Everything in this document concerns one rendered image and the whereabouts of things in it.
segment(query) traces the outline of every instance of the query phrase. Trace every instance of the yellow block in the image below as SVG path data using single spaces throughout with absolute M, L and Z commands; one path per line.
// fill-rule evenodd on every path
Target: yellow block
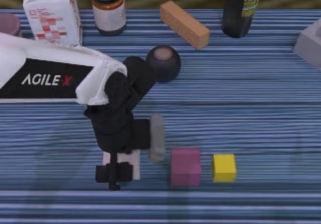
M 234 154 L 214 154 L 212 160 L 213 182 L 232 182 L 236 176 Z

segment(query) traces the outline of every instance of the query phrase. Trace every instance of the black bottle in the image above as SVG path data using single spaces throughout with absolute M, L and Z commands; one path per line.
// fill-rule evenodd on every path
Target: black bottle
M 222 31 L 233 38 L 244 37 L 251 26 L 259 0 L 225 0 Z

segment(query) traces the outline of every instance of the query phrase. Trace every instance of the striped tablecloth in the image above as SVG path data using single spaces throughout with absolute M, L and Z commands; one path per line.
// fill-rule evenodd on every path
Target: striped tablecloth
M 11 10 L 31 31 L 21 10 Z M 211 29 L 195 51 L 156 10 L 128 11 L 119 37 L 97 33 L 81 12 L 84 45 L 116 59 L 145 58 L 169 44 L 182 58 L 176 81 L 159 84 L 137 116 L 165 116 L 167 156 L 142 180 L 110 192 L 94 180 L 102 153 L 84 106 L 0 105 L 1 223 L 321 223 L 321 72 L 292 52 L 301 30 L 321 11 L 258 11 L 246 38 L 220 30 L 220 10 L 191 10 Z M 169 186 L 171 147 L 200 147 L 202 183 Z M 234 153 L 234 183 L 212 183 L 213 153 Z

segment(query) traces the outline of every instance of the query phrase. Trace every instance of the magenta block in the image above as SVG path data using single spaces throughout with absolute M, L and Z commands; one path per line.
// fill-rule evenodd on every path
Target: magenta block
M 171 186 L 198 186 L 200 181 L 200 149 L 172 148 Z

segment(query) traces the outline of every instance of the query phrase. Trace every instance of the black ball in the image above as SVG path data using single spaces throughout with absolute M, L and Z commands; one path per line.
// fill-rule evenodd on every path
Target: black ball
M 157 82 L 172 81 L 181 69 L 181 59 L 177 51 L 166 45 L 154 47 L 146 61 L 153 67 Z

